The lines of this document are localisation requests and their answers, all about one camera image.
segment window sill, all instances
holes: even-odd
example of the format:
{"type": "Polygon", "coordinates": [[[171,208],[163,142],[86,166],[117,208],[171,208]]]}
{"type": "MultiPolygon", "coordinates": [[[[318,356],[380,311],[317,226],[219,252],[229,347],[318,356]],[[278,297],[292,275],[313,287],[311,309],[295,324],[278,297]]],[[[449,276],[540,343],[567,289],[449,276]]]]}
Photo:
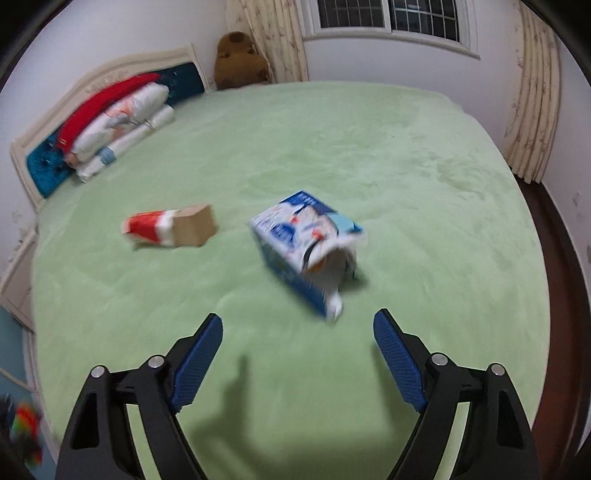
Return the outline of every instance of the window sill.
{"type": "Polygon", "coordinates": [[[313,35],[305,36],[304,41],[321,40],[323,38],[378,38],[381,40],[401,40],[428,45],[430,47],[442,48],[443,50],[452,51],[454,53],[459,53],[461,55],[480,60],[480,55],[478,55],[478,53],[470,50],[461,43],[415,32],[393,31],[392,33],[387,33],[383,31],[380,32],[366,30],[364,28],[340,28],[335,30],[327,29],[326,31],[321,31],[313,35]]]}

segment beige curtain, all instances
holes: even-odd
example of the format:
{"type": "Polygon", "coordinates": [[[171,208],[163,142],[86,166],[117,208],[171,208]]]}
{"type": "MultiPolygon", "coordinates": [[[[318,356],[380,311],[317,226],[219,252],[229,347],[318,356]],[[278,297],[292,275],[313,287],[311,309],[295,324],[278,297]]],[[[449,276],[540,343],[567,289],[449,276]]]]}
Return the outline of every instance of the beige curtain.
{"type": "Polygon", "coordinates": [[[519,94],[505,133],[504,157],[527,183],[540,182],[552,149],[560,99],[560,64],[554,31],[522,2],[518,26],[519,94]]]}
{"type": "Polygon", "coordinates": [[[226,0],[226,22],[228,31],[250,35],[274,82],[308,80],[295,0],[226,0]]]}

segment red blanket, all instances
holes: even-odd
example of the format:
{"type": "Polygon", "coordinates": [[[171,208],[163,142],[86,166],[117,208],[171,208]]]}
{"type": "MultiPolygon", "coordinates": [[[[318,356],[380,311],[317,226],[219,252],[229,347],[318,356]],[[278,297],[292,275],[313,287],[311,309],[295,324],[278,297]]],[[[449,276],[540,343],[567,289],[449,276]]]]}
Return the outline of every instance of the red blanket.
{"type": "Polygon", "coordinates": [[[160,75],[158,73],[143,73],[123,80],[122,82],[114,83],[104,90],[95,93],[80,105],[63,123],[57,134],[56,146],[60,148],[64,154],[68,154],[78,135],[80,135],[97,116],[123,97],[134,93],[149,82],[155,82],[159,78],[160,75]]]}

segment white wall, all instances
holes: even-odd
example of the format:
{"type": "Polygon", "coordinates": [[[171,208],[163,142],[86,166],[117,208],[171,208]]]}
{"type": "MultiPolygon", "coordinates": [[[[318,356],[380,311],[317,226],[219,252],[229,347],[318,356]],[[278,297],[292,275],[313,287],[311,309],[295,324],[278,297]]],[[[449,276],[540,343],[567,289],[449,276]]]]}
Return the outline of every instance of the white wall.
{"type": "Polygon", "coordinates": [[[227,33],[223,0],[73,0],[26,50],[0,92],[0,274],[34,211],[9,156],[13,138],[75,81],[114,58],[191,42],[213,77],[217,41],[227,33]]]}
{"type": "Polygon", "coordinates": [[[441,48],[381,38],[330,38],[304,44],[310,80],[395,83],[447,95],[502,145],[519,78],[512,0],[474,2],[480,60],[441,48]]]}

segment cardboard box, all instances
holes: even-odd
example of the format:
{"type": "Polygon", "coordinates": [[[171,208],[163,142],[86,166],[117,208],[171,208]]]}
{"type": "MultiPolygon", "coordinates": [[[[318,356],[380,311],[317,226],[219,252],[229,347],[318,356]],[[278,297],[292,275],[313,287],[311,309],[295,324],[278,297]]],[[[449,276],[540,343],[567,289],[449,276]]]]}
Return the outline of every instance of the cardboard box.
{"type": "Polygon", "coordinates": [[[267,266],[329,320],[343,309],[339,284],[355,274],[363,229],[304,191],[253,217],[249,225],[267,266]]]}
{"type": "Polygon", "coordinates": [[[123,224],[123,233],[134,243],[165,247],[200,247],[216,231],[210,205],[138,213],[123,224]]]}

